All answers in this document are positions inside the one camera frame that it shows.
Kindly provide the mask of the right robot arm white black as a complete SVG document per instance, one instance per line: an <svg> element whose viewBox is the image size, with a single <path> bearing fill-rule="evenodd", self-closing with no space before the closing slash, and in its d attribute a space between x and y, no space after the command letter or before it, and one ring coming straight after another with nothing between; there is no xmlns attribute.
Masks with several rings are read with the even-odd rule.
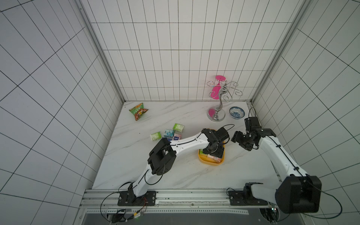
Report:
<svg viewBox="0 0 360 225"><path fill-rule="evenodd" d="M270 128L261 127L257 117L245 119L246 133L237 131L231 141L251 151L255 147L269 157L277 174L277 184L246 183L243 201L251 204L264 200L276 205L282 212L315 213L320 207L322 183L317 176L310 176L283 149Z"/></svg>

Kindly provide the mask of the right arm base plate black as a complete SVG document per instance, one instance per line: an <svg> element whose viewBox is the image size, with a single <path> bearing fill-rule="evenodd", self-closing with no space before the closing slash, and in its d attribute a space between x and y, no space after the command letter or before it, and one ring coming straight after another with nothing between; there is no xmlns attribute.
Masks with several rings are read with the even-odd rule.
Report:
<svg viewBox="0 0 360 225"><path fill-rule="evenodd" d="M267 206L268 202L254 198L245 191L229 189L226 191L231 206Z"/></svg>

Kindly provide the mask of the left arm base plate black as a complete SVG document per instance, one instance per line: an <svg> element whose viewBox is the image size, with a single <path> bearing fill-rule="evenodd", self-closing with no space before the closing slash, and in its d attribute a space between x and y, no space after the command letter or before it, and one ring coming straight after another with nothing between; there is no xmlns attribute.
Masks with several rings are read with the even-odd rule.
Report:
<svg viewBox="0 0 360 225"><path fill-rule="evenodd" d="M154 206L156 191L147 191L143 196L135 196L134 192L121 191L118 198L118 206Z"/></svg>

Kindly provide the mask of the teal cartoon tissue pack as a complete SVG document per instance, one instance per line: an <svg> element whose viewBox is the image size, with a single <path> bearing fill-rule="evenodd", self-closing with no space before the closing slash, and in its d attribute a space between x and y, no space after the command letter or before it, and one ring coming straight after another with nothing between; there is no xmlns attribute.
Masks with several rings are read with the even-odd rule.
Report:
<svg viewBox="0 0 360 225"><path fill-rule="evenodd" d="M166 129L164 131L164 137L172 139L174 137L175 131L172 129Z"/></svg>

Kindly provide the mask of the green tissue pack top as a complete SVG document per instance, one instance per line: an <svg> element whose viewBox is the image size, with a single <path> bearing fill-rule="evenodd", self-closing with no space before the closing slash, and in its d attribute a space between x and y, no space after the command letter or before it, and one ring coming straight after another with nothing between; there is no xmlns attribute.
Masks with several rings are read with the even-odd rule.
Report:
<svg viewBox="0 0 360 225"><path fill-rule="evenodd" d="M173 126L173 130L180 133L183 132L184 128L185 128L184 125L178 123L175 123L175 125Z"/></svg>

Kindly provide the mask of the pink Tempo tissue pack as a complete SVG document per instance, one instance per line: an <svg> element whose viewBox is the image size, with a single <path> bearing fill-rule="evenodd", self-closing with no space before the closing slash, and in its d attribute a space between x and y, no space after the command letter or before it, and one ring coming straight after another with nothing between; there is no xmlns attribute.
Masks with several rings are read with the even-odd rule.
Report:
<svg viewBox="0 0 360 225"><path fill-rule="evenodd" d="M182 138L182 135L181 134L177 134L177 133L175 133L174 134L174 136L173 136L173 140L181 140L181 138Z"/></svg>
<svg viewBox="0 0 360 225"><path fill-rule="evenodd" d="M221 163L222 159L218 158L218 157L213 157L212 160L214 161L214 163Z"/></svg>

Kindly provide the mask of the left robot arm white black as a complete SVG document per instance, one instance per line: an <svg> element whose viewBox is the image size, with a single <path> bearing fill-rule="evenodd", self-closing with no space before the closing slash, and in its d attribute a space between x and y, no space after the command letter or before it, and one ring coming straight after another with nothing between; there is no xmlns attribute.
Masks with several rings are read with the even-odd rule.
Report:
<svg viewBox="0 0 360 225"><path fill-rule="evenodd" d="M213 154L222 152L224 145L230 140L228 131L221 127L218 130L204 128L200 133L189 138L169 141L162 138L149 153L147 166L142 175L130 184L127 191L131 197L144 196L156 176L169 172L177 157L193 151L205 150Z"/></svg>

